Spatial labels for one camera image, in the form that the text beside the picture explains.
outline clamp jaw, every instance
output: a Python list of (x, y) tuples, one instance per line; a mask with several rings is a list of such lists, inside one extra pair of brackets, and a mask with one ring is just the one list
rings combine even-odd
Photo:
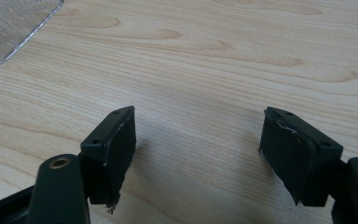
[(268, 107), (259, 152), (295, 203), (324, 206), (335, 200), (336, 224), (358, 223), (358, 158), (340, 160), (343, 146), (293, 113)]
[(44, 161), (34, 186), (0, 201), (0, 223), (90, 223), (87, 199), (113, 213), (135, 152), (135, 109), (110, 113), (81, 143), (79, 155)]

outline light wood surface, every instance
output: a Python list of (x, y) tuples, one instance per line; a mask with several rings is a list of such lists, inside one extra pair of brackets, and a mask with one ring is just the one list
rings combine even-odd
[(92, 223), (331, 223), (257, 149), (271, 105), (358, 156), (358, 1), (66, 0), (0, 65), (0, 199), (127, 105), (136, 155)]

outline wood grain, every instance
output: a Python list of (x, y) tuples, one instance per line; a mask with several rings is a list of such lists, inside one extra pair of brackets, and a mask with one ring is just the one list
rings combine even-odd
[(271, 105), (358, 156), (358, 1), (66, 0), (0, 65), (0, 199), (126, 105), (137, 152), (93, 223), (331, 223), (257, 148)]

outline glass plate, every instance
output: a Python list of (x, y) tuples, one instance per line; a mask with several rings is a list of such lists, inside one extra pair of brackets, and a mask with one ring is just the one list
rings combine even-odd
[(0, 63), (60, 9), (63, 0), (0, 0)]

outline black mechanical arm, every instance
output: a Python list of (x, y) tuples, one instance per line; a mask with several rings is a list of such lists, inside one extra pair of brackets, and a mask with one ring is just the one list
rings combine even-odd
[[(113, 212), (135, 152), (134, 107), (109, 114), (81, 143), (40, 165), (36, 183), (0, 201), (0, 223), (90, 223), (87, 199)], [(335, 224), (358, 223), (358, 158), (345, 163), (343, 147), (293, 113), (268, 107), (259, 152), (295, 203), (335, 200)]]

